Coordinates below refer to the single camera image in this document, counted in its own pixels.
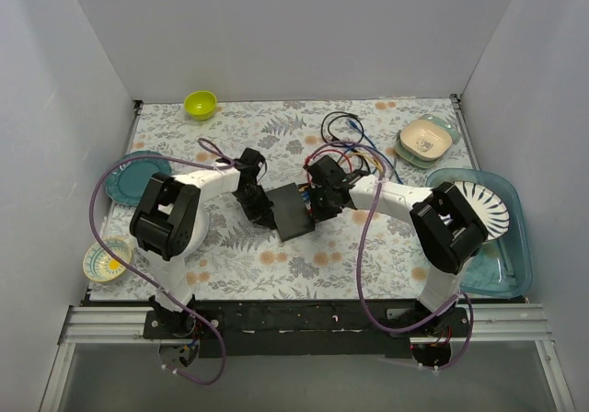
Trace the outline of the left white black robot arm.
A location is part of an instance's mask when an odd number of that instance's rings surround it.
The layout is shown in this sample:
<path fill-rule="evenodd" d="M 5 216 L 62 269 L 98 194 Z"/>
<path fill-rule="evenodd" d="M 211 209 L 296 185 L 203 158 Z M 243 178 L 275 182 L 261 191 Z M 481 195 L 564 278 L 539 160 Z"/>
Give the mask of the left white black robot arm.
<path fill-rule="evenodd" d="M 211 169 L 176 176 L 156 173 L 150 178 L 130 233 L 157 284 L 155 306 L 167 310 L 164 327 L 173 337 L 186 338 L 196 326 L 194 313 L 184 308 L 192 299 L 186 257 L 208 233 L 209 216 L 203 204 L 232 194 L 251 223 L 276 227 L 272 203 L 258 183 L 265 166 L 264 156 L 247 148 L 239 158 L 220 159 Z"/>

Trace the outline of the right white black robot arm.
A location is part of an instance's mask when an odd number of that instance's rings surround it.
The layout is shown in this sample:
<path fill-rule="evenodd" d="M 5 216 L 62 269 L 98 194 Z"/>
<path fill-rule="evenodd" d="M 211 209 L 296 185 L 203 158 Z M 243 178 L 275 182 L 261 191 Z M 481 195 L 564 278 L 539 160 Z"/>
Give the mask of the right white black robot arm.
<path fill-rule="evenodd" d="M 357 259 L 379 213 L 409 224 L 418 237 L 430 271 L 417 299 L 416 323 L 427 336 L 437 336 L 450 324 L 447 310 L 457 300 L 462 274 L 488 238 L 488 230 L 458 186 L 444 182 L 436 188 L 401 185 L 383 174 L 356 169 L 345 172 L 329 156 L 305 166 L 310 179 L 310 212 L 318 222 L 333 219 L 345 209 L 366 211 Z"/>

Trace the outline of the black network switch box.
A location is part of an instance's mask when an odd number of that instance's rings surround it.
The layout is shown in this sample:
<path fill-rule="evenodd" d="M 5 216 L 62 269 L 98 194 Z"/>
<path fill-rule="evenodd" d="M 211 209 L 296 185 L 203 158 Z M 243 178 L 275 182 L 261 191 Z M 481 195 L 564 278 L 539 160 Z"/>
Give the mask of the black network switch box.
<path fill-rule="evenodd" d="M 267 196 L 272 203 L 271 210 L 276 230 L 282 242 L 315 230 L 315 222 L 295 183 L 271 189 L 267 192 Z"/>

